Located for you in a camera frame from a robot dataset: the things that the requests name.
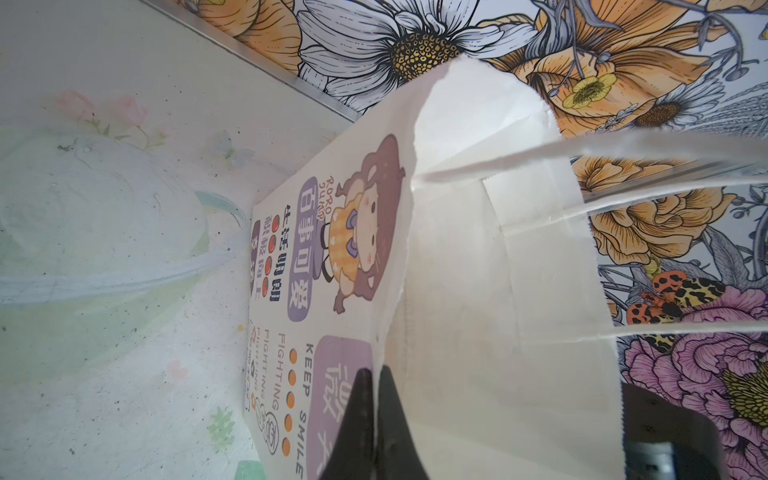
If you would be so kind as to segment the white patterned paper bag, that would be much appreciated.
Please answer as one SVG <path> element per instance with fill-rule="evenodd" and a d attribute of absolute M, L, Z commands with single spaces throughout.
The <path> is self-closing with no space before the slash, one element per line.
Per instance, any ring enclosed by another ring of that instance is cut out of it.
<path fill-rule="evenodd" d="M 265 475 L 317 479 L 356 373 L 393 371 L 427 472 L 620 479 L 621 364 L 683 395 L 761 372 L 767 290 L 747 316 L 696 306 L 658 361 L 618 352 L 590 221 L 766 172 L 763 138 L 625 130 L 566 139 L 544 100 L 465 56 L 398 89 L 253 209 L 245 417 Z"/>

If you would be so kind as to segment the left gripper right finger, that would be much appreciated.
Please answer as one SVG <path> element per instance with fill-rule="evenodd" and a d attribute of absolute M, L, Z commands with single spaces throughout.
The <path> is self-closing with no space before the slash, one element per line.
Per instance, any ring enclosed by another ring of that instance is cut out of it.
<path fill-rule="evenodd" d="M 376 478 L 378 480 L 428 480 L 414 445 L 394 377 L 383 366 L 379 378 Z"/>

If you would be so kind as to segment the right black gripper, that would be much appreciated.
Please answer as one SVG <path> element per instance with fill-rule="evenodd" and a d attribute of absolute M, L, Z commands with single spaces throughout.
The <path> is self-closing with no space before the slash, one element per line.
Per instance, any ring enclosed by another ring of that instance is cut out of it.
<path fill-rule="evenodd" d="M 624 384 L 623 448 L 628 479 L 721 479 L 723 447 L 706 416 Z"/>

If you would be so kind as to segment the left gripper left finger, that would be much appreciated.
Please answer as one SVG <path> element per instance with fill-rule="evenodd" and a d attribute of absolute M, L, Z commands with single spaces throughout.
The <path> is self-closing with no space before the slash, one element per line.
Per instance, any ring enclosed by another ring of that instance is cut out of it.
<path fill-rule="evenodd" d="M 320 479 L 360 480 L 371 477 L 374 416 L 372 372 L 363 368 L 356 373 L 333 450 Z"/>

